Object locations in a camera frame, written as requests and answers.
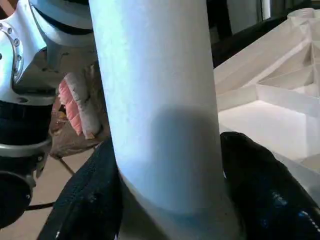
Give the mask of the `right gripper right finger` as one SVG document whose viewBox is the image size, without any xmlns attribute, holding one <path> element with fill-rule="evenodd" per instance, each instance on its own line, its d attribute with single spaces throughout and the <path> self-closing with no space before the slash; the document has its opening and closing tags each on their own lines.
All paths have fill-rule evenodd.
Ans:
<svg viewBox="0 0 320 240">
<path fill-rule="evenodd" d="M 320 207 L 266 147 L 220 134 L 223 173 L 248 240 L 318 240 Z"/>
</svg>

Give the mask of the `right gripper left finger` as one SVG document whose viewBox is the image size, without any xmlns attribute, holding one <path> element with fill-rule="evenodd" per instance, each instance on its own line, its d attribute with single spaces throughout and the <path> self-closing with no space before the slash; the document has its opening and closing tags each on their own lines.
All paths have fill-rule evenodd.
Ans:
<svg viewBox="0 0 320 240">
<path fill-rule="evenodd" d="M 67 181 L 39 240 L 114 240 L 123 215 L 113 142 L 102 142 Z"/>
</svg>

